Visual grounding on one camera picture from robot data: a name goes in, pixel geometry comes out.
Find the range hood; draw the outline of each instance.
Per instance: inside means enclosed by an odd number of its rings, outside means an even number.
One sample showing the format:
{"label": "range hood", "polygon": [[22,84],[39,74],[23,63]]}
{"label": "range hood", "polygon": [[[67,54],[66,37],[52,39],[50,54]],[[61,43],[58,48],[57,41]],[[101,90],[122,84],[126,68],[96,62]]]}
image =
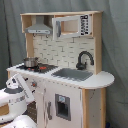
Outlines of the range hood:
{"label": "range hood", "polygon": [[52,34],[52,28],[44,24],[44,16],[36,16],[36,24],[25,29],[25,33]]}

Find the tile backsplash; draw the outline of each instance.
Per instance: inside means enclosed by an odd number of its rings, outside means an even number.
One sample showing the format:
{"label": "tile backsplash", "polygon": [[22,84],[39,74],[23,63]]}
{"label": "tile backsplash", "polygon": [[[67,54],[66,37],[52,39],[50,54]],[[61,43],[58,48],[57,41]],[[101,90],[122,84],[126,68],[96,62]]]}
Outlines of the tile backsplash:
{"label": "tile backsplash", "polygon": [[[53,41],[52,36],[36,35],[33,37],[34,56],[46,64],[75,68],[78,56],[82,51],[88,51],[94,57],[93,38],[77,37]],[[87,69],[94,70],[87,55],[82,56],[82,63],[87,62]]]}

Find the sink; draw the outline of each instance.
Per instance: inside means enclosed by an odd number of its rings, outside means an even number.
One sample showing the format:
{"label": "sink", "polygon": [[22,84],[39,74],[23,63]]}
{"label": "sink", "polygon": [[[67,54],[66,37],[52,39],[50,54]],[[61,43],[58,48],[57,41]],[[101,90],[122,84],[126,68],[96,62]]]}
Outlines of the sink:
{"label": "sink", "polygon": [[88,71],[76,70],[70,68],[63,68],[52,74],[52,76],[54,77],[60,77],[74,81],[84,81],[92,75],[93,73]]}

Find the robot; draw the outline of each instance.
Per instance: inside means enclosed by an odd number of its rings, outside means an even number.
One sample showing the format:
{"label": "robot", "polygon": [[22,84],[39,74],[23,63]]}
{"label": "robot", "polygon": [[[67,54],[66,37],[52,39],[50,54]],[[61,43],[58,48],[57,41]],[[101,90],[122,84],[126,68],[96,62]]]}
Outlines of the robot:
{"label": "robot", "polygon": [[13,121],[2,128],[36,128],[34,121],[26,115],[27,104],[34,101],[32,92],[20,74],[6,82],[7,88],[0,90],[0,107],[8,104],[9,114],[0,116],[0,125]]}
{"label": "robot", "polygon": [[18,116],[14,121],[1,128],[37,128],[36,123],[27,115]]}

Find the gray curtain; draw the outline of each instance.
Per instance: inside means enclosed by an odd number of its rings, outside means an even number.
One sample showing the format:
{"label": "gray curtain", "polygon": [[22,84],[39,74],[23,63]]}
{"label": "gray curtain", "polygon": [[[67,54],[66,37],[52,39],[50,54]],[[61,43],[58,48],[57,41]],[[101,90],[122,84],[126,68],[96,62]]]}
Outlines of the gray curtain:
{"label": "gray curtain", "polygon": [[7,78],[5,69],[9,66],[9,60],[10,65],[16,65],[21,63],[26,56],[25,36],[21,31],[21,13],[104,11],[102,19],[103,70],[115,76],[114,84],[107,88],[107,121],[113,128],[127,128],[127,6],[128,0],[0,0],[0,9],[2,9],[0,10],[0,82],[4,85],[3,82]]}

